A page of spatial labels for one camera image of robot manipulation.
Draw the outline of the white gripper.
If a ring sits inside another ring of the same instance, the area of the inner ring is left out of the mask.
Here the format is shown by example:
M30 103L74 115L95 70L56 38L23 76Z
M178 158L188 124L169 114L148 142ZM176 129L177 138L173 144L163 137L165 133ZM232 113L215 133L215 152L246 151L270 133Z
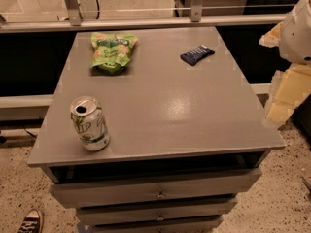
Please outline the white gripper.
M259 43L269 48L279 46L280 56L292 63L285 72L275 72L264 106L262 123L279 128L311 94L310 0L299 0L285 20L262 35Z

